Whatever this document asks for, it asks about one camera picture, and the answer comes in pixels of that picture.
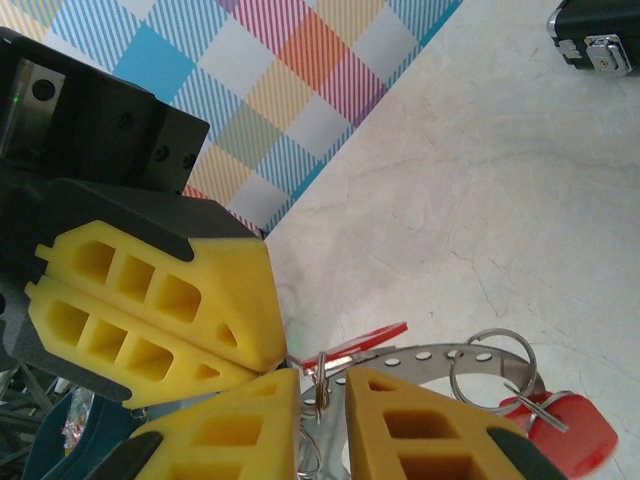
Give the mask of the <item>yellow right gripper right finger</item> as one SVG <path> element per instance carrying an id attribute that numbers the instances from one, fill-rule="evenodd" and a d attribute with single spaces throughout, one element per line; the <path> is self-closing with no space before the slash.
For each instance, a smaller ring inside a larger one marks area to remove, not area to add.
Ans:
<path id="1" fill-rule="evenodd" d="M 379 370 L 346 373 L 353 480 L 568 480 L 509 419 Z"/>

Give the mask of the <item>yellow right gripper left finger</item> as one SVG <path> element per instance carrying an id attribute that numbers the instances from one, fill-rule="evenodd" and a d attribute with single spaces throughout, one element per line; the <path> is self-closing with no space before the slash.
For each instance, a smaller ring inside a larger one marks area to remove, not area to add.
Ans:
<path id="1" fill-rule="evenodd" d="M 133 434 L 162 435 L 135 480 L 295 480 L 300 409 L 287 368 L 159 417 Z"/>

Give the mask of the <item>metal keyring band red sleeve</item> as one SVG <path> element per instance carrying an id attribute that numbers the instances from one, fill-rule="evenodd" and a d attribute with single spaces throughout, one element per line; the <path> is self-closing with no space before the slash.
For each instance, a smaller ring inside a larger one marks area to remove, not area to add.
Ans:
<path id="1" fill-rule="evenodd" d="M 492 328 L 464 343 L 394 346 L 339 354 L 330 360 L 323 352 L 318 363 L 302 371 L 313 385 L 302 393 L 301 453 L 296 480 L 352 480 L 342 463 L 347 443 L 344 401 L 346 370 L 369 367 L 418 386 L 445 378 L 456 399 L 463 397 L 456 375 L 487 374 L 516 386 L 517 395 L 541 393 L 544 382 L 537 358 L 520 334 Z"/>

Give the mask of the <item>red-capped key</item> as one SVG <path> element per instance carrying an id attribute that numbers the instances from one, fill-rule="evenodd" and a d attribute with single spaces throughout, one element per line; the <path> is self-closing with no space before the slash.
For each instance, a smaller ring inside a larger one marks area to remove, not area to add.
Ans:
<path id="1" fill-rule="evenodd" d="M 530 400 L 562 421 L 567 430 L 556 429 L 522 405 L 507 417 L 569 480 L 594 473 L 612 457 L 618 435 L 589 399 L 561 390 L 533 394 Z"/>

